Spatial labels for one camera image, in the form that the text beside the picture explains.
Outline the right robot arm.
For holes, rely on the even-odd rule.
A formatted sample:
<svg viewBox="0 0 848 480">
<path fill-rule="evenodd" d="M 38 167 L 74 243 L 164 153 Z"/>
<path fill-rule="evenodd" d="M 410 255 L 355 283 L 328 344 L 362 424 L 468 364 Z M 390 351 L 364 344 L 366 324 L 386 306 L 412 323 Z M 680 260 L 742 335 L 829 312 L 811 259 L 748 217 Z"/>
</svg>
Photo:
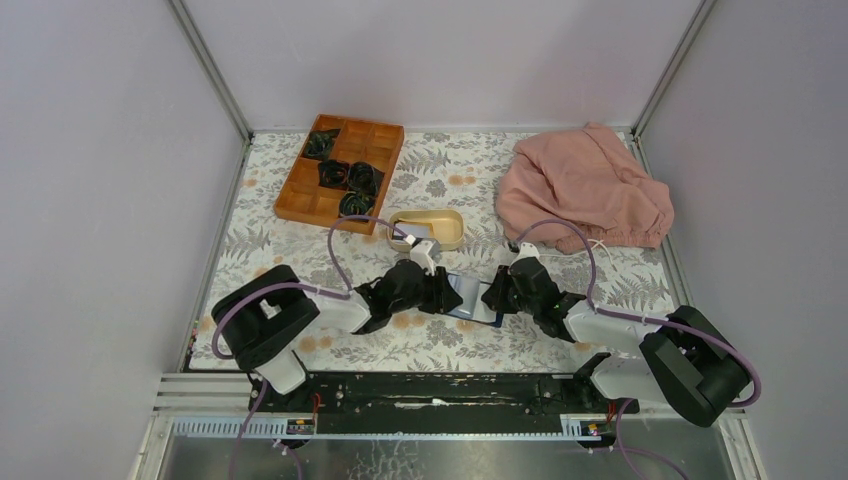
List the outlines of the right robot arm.
<svg viewBox="0 0 848 480">
<path fill-rule="evenodd" d="M 606 399 L 662 402 L 709 427 L 726 409 L 745 405 L 747 388 L 751 401 L 760 393 L 750 362 L 691 306 L 655 318 L 594 303 L 560 290 L 533 257 L 500 266 L 481 301 L 500 314 L 530 315 L 551 337 L 609 348 L 576 372 Z"/>
</svg>

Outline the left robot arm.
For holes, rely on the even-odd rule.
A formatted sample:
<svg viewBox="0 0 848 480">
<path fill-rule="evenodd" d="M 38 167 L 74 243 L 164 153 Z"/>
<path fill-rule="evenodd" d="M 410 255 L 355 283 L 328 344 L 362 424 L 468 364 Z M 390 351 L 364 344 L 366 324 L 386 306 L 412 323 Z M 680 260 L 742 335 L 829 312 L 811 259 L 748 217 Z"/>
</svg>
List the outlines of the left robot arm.
<svg viewBox="0 0 848 480">
<path fill-rule="evenodd" d="M 385 327 L 397 313 L 446 314 L 463 302 L 443 267 L 429 271 L 412 260 L 398 261 L 349 292 L 303 283 L 290 266 L 281 265 L 215 305 L 211 349 L 286 395 L 307 379 L 295 346 L 309 328 L 365 335 Z"/>
</svg>

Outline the blue leather card holder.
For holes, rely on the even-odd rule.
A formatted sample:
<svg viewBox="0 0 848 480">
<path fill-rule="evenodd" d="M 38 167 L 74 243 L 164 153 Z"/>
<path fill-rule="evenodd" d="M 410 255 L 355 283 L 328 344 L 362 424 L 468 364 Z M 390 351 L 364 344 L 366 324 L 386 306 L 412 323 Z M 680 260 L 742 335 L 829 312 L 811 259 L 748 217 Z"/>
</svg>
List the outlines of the blue leather card holder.
<svg viewBox="0 0 848 480">
<path fill-rule="evenodd" d="M 462 303 L 450 310 L 448 316 L 493 328 L 502 326 L 504 315 L 491 310 L 482 301 L 482 295 L 491 286 L 490 283 L 455 273 L 449 273 L 447 279 L 449 285 L 462 298 Z"/>
</svg>

